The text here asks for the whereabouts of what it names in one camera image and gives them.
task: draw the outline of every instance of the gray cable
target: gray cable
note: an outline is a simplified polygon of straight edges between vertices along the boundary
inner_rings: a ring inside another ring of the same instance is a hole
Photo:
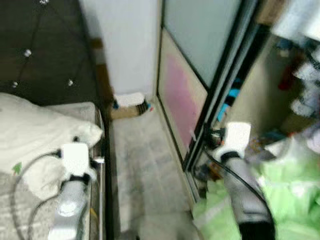
[[[25,237],[22,233],[22,231],[19,229],[20,223],[18,220],[18,216],[16,214],[16,198],[15,198],[15,193],[17,190],[17,186],[19,184],[19,182],[21,181],[23,175],[26,173],[26,171],[33,165],[35,164],[37,161],[41,160],[43,157],[46,156],[52,156],[52,157],[58,157],[59,156],[59,151],[55,151],[55,152],[49,152],[46,154],[42,154],[38,157],[36,157],[35,159],[33,159],[29,164],[27,164],[23,170],[21,171],[20,175],[17,177],[17,179],[15,180],[14,184],[13,184],[13,188],[12,188],[12,193],[10,195],[10,210],[11,210],[11,215],[12,215],[12,220],[13,220],[13,224],[14,227],[16,229],[16,233],[18,234],[18,237],[20,240],[25,240]]]
[[[32,211],[32,213],[29,216],[29,221],[28,221],[28,240],[32,239],[32,232],[33,232],[33,227],[32,224],[34,222],[35,216],[37,215],[38,210],[41,208],[42,205],[46,204],[47,202],[49,202],[52,199],[55,199],[56,197],[59,196],[60,193],[53,195],[52,197],[49,197],[46,200],[43,200],[42,202],[40,202]]]

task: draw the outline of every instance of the frosted glass panel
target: frosted glass panel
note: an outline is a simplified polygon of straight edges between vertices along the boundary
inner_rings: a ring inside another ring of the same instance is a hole
[[[166,30],[162,31],[159,94],[184,159],[207,92]]]
[[[166,0],[164,26],[209,87],[241,0]]]

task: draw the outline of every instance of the green tag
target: green tag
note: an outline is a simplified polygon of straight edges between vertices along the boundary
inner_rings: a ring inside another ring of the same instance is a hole
[[[12,168],[13,174],[14,175],[19,175],[20,172],[21,172],[21,168],[22,168],[22,162],[19,162],[16,165],[14,165],[14,167]]]

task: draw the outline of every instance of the black headboard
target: black headboard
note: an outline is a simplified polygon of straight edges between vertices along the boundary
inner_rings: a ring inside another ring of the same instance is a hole
[[[78,0],[0,1],[0,92],[38,105],[99,105]]]

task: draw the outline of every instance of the pink stain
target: pink stain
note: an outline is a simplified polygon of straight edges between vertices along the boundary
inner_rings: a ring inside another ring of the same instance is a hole
[[[167,56],[167,72],[165,75],[164,100],[177,126],[179,135],[185,146],[189,146],[198,121],[197,105],[188,88],[188,77],[176,59]]]

